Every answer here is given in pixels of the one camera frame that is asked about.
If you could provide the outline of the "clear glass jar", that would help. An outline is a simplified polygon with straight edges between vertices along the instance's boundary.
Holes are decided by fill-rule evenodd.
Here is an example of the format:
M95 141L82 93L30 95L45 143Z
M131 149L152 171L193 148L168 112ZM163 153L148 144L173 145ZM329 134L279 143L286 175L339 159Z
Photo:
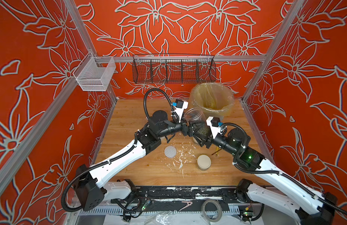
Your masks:
M184 114L184 119L187 122L203 122L206 121L205 115L200 108L191 108Z

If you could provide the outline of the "glass jar patterned lid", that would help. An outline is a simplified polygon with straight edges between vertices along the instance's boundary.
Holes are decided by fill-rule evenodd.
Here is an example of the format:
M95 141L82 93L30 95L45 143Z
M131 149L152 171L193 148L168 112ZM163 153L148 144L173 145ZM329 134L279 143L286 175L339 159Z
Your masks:
M195 135L200 135L200 136L211 136L211 130L209 130L209 131L196 131L196 134Z

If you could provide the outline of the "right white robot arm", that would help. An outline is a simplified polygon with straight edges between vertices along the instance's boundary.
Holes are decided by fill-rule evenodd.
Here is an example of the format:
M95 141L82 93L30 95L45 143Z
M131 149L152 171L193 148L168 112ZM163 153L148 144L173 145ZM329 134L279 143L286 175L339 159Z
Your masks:
M236 195L242 202L252 200L274 208L301 225L331 225L335 215L336 197L321 193L288 175L264 155L249 147L250 137L234 123L222 123L210 117L206 122L189 125L188 133L201 146L215 145L233 156L233 165L241 172L254 174L281 193L267 190L251 181L241 180Z

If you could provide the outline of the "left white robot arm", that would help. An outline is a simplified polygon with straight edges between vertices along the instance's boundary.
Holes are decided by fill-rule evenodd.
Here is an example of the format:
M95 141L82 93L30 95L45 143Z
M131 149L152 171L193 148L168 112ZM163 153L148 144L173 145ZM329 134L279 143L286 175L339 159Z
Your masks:
M201 127L200 122L169 121L165 111L155 111L123 149L100 163L90 167L81 165L76 170L72 187L81 205L74 210L89 211L108 199L109 191L104 188L105 184L125 167L159 147L163 137L174 137L179 132L192 137Z

